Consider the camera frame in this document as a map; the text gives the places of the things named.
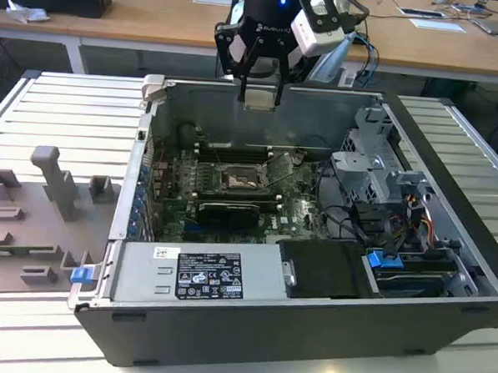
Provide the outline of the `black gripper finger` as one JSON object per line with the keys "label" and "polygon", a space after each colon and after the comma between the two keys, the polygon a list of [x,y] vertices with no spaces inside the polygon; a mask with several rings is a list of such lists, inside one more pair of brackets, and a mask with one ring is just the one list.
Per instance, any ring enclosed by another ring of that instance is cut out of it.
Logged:
{"label": "black gripper finger", "polygon": [[278,59],[279,75],[277,77],[277,91],[274,96],[274,105],[279,106],[284,86],[290,83],[302,83],[306,76],[306,57],[300,47],[295,47],[288,55],[281,53]]}
{"label": "black gripper finger", "polygon": [[[251,68],[261,54],[262,38],[255,31],[256,23],[217,23],[214,27],[215,44],[221,67],[226,74],[232,74],[240,82],[238,101],[245,102],[245,91]],[[239,61],[234,60],[230,46],[235,39],[240,38],[243,49]]]}

